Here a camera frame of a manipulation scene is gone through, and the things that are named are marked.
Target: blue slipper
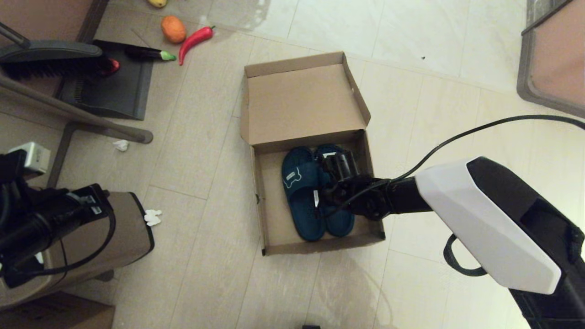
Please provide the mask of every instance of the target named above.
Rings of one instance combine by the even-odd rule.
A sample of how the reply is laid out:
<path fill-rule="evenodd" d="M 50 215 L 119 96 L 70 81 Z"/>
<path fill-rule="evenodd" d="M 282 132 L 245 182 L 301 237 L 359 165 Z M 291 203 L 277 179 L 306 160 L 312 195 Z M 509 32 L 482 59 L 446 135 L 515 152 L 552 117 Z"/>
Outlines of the blue slipper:
<path fill-rule="evenodd" d="M 298 235 L 317 241 L 325 234 L 325 221 L 315 207 L 313 191 L 319 189 L 319 165 L 311 150 L 296 148 L 283 161 L 283 183 Z"/>
<path fill-rule="evenodd" d="M 329 155 L 328 153 L 335 154 L 337 152 L 343 152 L 343 149 L 333 144 L 321 145 L 315 151 L 315 156 L 319 158 L 322 155 Z M 325 186 L 330 181 L 331 177 L 329 174 L 319 168 L 319 186 Z M 335 208 L 335 206 L 321 205 L 321 215 L 325 216 L 335 210 Z M 325 219 L 327 231 L 336 237 L 345 237 L 349 234 L 353 229 L 354 222 L 355 216 L 347 210 L 339 210 Z"/>

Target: cardboard box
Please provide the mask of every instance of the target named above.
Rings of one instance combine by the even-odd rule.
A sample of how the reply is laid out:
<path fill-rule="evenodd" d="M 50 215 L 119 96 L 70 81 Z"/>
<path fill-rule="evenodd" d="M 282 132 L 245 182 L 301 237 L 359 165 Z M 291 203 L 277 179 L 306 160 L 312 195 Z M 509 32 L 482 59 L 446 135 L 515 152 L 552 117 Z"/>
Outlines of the cardboard box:
<path fill-rule="evenodd" d="M 356 216 L 353 231 L 317 242 L 299 237 L 284 194 L 281 166 L 289 150 L 333 143 L 353 151 L 361 173 L 373 174 L 365 131 L 370 112 L 342 52 L 249 65 L 242 138 L 252 148 L 263 255 L 366 246 L 386 238 L 382 222 Z"/>
<path fill-rule="evenodd" d="M 114 306 L 55 293 L 0 313 L 0 328 L 110 329 Z"/>

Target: white plug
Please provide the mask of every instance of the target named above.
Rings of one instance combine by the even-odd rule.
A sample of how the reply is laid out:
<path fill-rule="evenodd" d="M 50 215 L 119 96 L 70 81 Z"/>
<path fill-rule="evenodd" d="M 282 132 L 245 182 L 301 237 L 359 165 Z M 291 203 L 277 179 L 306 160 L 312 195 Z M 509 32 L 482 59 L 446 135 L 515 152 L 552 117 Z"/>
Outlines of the white plug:
<path fill-rule="evenodd" d="M 14 152 L 16 150 L 26 151 L 25 171 L 27 172 L 26 176 L 31 176 L 26 177 L 27 179 L 40 176 L 46 173 L 49 169 L 49 159 L 51 158 L 50 150 L 40 146 L 35 142 L 28 142 L 11 149 L 8 151 L 8 153 Z"/>

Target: yellow fruit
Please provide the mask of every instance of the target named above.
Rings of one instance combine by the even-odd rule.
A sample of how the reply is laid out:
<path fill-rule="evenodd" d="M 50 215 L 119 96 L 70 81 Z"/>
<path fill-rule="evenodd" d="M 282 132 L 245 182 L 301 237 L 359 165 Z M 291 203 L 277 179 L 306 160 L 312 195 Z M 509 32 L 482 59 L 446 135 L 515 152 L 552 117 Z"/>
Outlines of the yellow fruit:
<path fill-rule="evenodd" d="M 167 5 L 167 0 L 148 0 L 148 2 L 157 8 L 162 8 Z"/>
<path fill-rule="evenodd" d="M 187 37 L 187 30 L 183 22 L 175 16 L 166 16 L 160 22 L 160 28 L 164 36 L 172 43 L 181 43 Z"/>

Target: box lid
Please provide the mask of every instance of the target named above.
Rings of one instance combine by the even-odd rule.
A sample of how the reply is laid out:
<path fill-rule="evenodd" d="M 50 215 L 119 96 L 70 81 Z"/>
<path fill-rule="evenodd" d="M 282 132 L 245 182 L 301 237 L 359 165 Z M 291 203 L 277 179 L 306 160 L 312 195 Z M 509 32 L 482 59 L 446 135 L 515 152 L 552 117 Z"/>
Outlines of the box lid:
<path fill-rule="evenodd" d="M 365 129 L 368 111 L 343 52 L 245 67 L 242 138 L 250 145 Z"/>

